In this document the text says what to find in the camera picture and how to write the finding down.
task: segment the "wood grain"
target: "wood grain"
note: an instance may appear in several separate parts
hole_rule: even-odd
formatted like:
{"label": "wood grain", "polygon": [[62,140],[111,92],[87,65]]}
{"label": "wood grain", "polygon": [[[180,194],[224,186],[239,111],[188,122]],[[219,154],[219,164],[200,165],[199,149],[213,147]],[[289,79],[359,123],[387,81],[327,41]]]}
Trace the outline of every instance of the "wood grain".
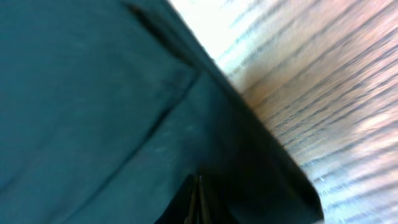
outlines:
{"label": "wood grain", "polygon": [[170,1],[320,194],[398,223],[398,1]]}

